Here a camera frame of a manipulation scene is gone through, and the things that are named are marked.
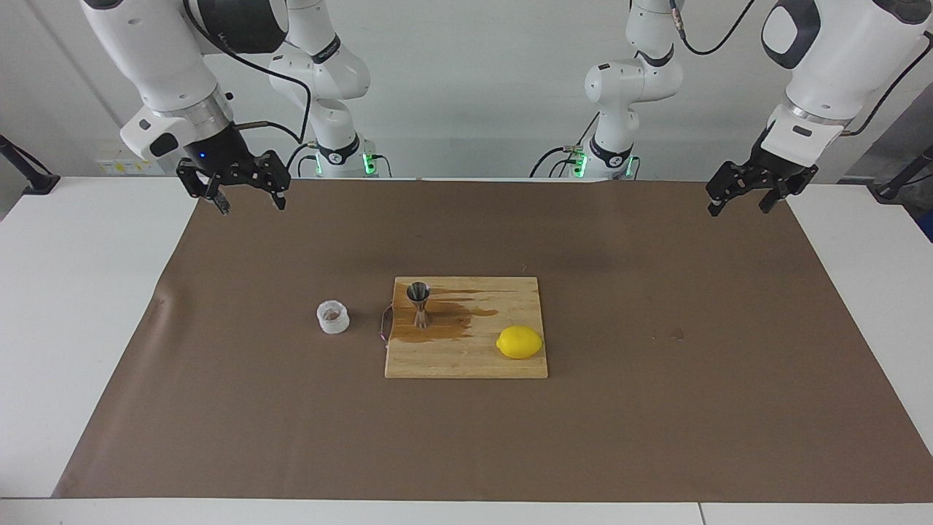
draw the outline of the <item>jigger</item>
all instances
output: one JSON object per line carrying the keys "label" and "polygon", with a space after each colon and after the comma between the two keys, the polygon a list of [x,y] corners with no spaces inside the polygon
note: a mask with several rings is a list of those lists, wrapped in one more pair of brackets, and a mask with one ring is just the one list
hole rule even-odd
{"label": "jigger", "polygon": [[414,325],[424,330],[431,325],[431,318],[425,309],[427,298],[431,296],[431,287],[423,282],[416,282],[409,286],[406,294],[415,307]]}

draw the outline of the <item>brown tabletop covering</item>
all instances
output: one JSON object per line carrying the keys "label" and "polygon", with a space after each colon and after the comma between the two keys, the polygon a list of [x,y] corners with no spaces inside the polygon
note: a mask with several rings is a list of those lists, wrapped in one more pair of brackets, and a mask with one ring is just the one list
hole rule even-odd
{"label": "brown tabletop covering", "polygon": [[[229,195],[226,218],[198,204],[56,496],[933,502],[786,205],[714,220],[702,185],[658,182]],[[383,378],[405,275],[537,276],[550,378]]]}

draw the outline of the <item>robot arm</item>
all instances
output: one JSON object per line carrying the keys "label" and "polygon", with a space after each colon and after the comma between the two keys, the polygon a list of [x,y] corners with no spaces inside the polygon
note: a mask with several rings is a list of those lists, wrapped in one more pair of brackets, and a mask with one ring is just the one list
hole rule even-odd
{"label": "robot arm", "polygon": [[[373,175],[371,142],[355,129],[342,100],[364,96],[369,70],[341,42],[327,13],[325,0],[289,0],[288,43],[272,58],[270,69],[298,78],[311,88],[311,127],[317,142],[318,169],[323,177]],[[273,88],[304,108],[307,93],[294,83],[271,77]]]}
{"label": "robot arm", "polygon": [[[178,175],[188,193],[213,201],[224,214],[230,205],[220,186],[239,184],[268,192],[283,209],[287,170],[273,151],[259,157],[249,152],[217,79],[203,62],[203,42],[195,36],[184,1],[81,2],[94,33],[143,100],[144,107],[120,136],[147,160],[183,149],[189,159],[179,164]],[[196,22],[234,51],[271,52],[285,39],[285,0],[189,1]],[[209,182],[201,182],[199,174]]]}
{"label": "robot arm", "polygon": [[586,78],[587,96],[600,114],[580,177],[620,176],[639,127],[630,106],[672,97],[684,80],[674,56],[677,33],[669,0],[634,0],[625,35],[637,50],[635,58],[597,65]]}
{"label": "robot arm", "polygon": [[823,151],[902,67],[930,11],[930,0],[777,2],[761,40],[792,80],[748,162],[724,163],[706,186],[710,213],[755,189],[769,190],[760,203],[765,213],[800,194]]}

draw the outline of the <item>table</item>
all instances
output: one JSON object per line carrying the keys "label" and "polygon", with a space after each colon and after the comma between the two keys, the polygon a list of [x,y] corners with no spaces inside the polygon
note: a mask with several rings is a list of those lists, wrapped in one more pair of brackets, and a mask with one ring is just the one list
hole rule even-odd
{"label": "table", "polygon": [[[374,184],[391,184],[374,180]],[[933,450],[933,245],[864,188],[813,186],[791,207]],[[0,522],[930,523],[933,504],[424,504],[50,501],[195,201],[171,178],[68,178],[0,223]]]}

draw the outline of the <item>yellow lemon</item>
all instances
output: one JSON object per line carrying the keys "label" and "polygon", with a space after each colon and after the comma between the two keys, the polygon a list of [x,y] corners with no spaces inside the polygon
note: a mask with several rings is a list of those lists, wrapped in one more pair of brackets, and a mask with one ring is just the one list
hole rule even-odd
{"label": "yellow lemon", "polygon": [[499,335],[495,347],[506,357],[528,359],[541,351],[544,341],[527,326],[510,326]]}

